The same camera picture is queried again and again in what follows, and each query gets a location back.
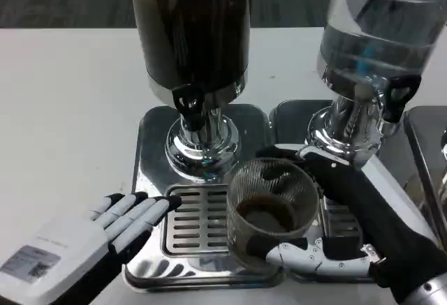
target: drip tray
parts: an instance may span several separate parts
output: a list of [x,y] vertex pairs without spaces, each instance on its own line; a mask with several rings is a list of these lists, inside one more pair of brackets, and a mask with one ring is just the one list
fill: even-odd
[[174,188],[182,206],[168,214],[164,250],[168,255],[227,253],[226,190],[223,186]]
[[[182,206],[169,213],[162,229],[124,271],[126,282],[146,291],[216,288],[266,288],[281,282],[284,274],[256,274],[246,270],[229,253],[226,234],[227,185],[173,186]],[[160,243],[162,253],[154,244]]]

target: glass cup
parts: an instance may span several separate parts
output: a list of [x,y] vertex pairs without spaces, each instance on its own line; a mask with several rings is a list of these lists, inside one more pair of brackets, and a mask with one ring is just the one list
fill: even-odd
[[252,237],[278,243],[302,237],[318,214],[312,179],[296,165],[274,158],[246,162],[227,195],[228,247],[247,269],[272,273],[277,267],[247,254]]

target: chrome base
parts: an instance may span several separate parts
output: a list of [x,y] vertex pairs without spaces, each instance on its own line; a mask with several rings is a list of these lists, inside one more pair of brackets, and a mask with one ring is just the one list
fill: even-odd
[[374,103],[339,97],[314,114],[307,129],[307,143],[340,158],[363,165],[381,144]]
[[284,277],[280,272],[247,271],[224,244],[225,212],[221,209],[226,184],[240,163],[254,158],[272,140],[268,119],[257,107],[228,105],[222,112],[240,132],[242,148],[233,169],[206,184],[181,176],[168,162],[166,136],[179,119],[176,110],[156,107],[140,123],[133,190],[150,196],[178,194],[184,204],[154,228],[144,248],[124,269],[124,280],[136,290],[260,288],[276,285]]
[[220,110],[217,116],[214,118],[210,114],[206,125],[208,128],[211,125],[218,126],[215,128],[218,136],[207,145],[201,144],[200,138],[194,143],[195,139],[191,135],[199,136],[200,133],[182,128],[182,118],[170,128],[165,145],[166,156],[180,176],[197,182],[214,181],[225,176],[236,164],[240,152],[239,133],[231,119],[221,117]]

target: dark liquid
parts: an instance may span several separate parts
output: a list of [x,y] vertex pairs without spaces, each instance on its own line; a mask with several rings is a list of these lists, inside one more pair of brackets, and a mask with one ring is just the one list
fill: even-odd
[[147,71],[162,87],[216,91],[247,67],[249,0],[133,0]]
[[265,232],[291,232],[296,227],[293,206],[277,196],[266,195],[244,200],[236,209],[242,218]]

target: robotic hand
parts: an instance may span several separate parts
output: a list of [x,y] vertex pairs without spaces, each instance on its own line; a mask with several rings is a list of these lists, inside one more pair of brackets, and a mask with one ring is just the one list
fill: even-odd
[[84,215],[50,221],[0,262],[0,304],[89,304],[181,203],[115,193]]
[[[369,258],[369,275],[382,288],[390,288],[398,304],[447,304],[447,255],[438,248],[436,237],[414,203],[376,156],[361,169],[313,146],[277,145],[258,156],[293,161],[313,176],[324,196],[350,209],[363,231],[366,244],[362,251]],[[261,251],[271,263],[293,267],[302,262],[291,256],[303,252],[299,247],[293,242],[272,244]],[[319,239],[309,248],[321,253],[321,247]],[[351,270],[355,267],[358,265],[351,265]]]

